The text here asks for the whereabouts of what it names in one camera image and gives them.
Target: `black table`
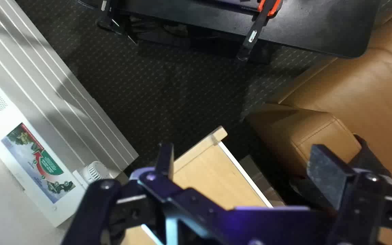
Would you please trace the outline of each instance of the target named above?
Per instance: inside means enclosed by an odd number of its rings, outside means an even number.
[[[259,39],[338,57],[360,56],[379,0],[283,0]],[[127,15],[185,23],[245,37],[254,15],[215,0],[123,0]]]

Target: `screw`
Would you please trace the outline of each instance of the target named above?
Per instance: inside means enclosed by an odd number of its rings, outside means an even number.
[[[366,178],[368,178],[368,181],[377,182],[378,181],[378,175],[372,174],[372,173],[367,173]]]
[[[250,239],[247,245],[264,245],[261,239]]]
[[[100,189],[110,189],[114,185],[112,181],[103,181],[100,182]]]
[[[147,181],[153,181],[156,178],[156,175],[153,173],[147,174],[145,180]]]

